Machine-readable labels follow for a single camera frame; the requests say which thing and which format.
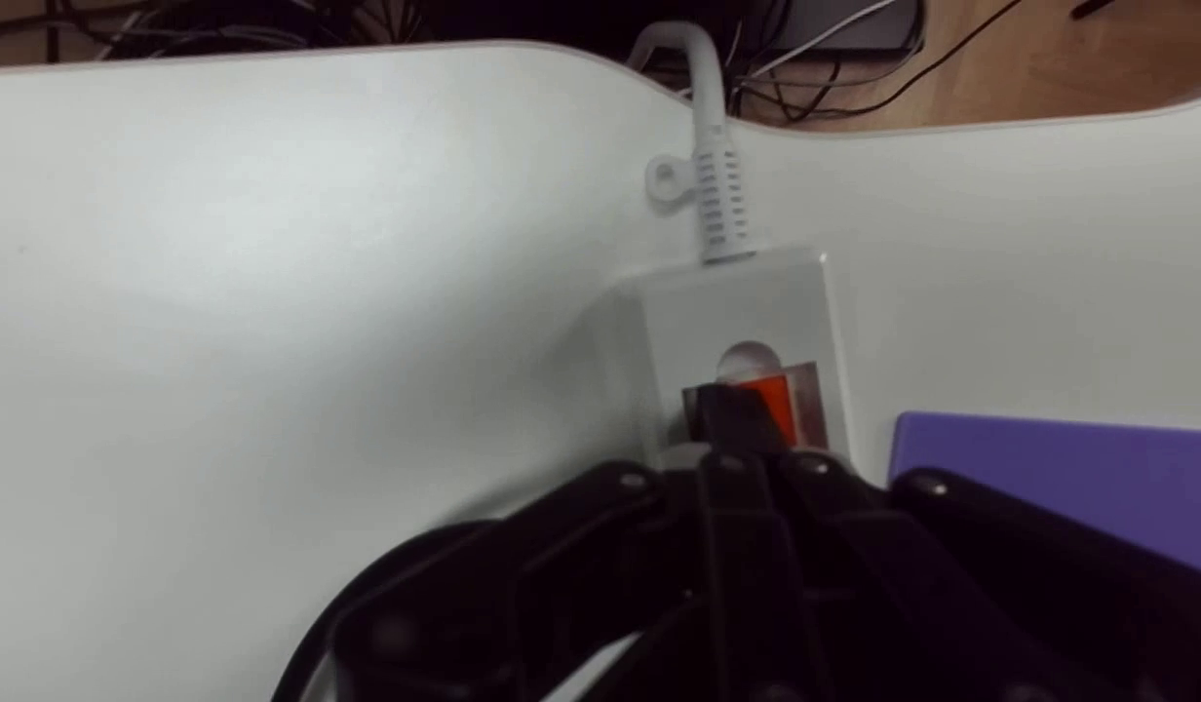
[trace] desk surface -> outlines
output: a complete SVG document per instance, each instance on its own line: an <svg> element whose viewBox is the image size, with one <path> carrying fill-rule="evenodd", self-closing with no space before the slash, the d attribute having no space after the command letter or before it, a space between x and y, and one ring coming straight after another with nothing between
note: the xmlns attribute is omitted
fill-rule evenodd
<svg viewBox="0 0 1201 702"><path fill-rule="evenodd" d="M912 404L1201 424L1201 100L739 139L871 477ZM692 261L687 146L510 44L0 73L0 702L266 697L380 549L627 451L591 311Z"/></svg>
<svg viewBox="0 0 1201 702"><path fill-rule="evenodd" d="M871 105L888 98L901 82L952 51L970 26L981 26L1008 0L926 0L926 51L888 62L845 62L832 100ZM1201 95L1201 0L1120 0L1085 25L1068 20L1076 0L1021 4L960 57L933 69L918 90L881 112L860 121L817 121L800 129L910 129L910 124L962 124L962 121L1014 121L1014 118L1066 118L1066 112L1122 112L1169 105ZM37 17L44 0L0 0L0 20ZM94 26L116 31L124 20L94 20ZM44 31L18 31L0 40L0 68L44 62ZM63 31L63 53L89 62L94 40ZM788 98L813 100L829 62L804 62L786 69ZM753 100L747 118L779 124L777 109Z"/></svg>

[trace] purple paper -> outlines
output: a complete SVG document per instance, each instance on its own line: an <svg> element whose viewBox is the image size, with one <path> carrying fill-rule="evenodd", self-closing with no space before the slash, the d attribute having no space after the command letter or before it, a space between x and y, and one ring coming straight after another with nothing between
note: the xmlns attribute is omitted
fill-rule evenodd
<svg viewBox="0 0 1201 702"><path fill-rule="evenodd" d="M907 415L894 477L947 469L1201 571L1201 434Z"/></svg>

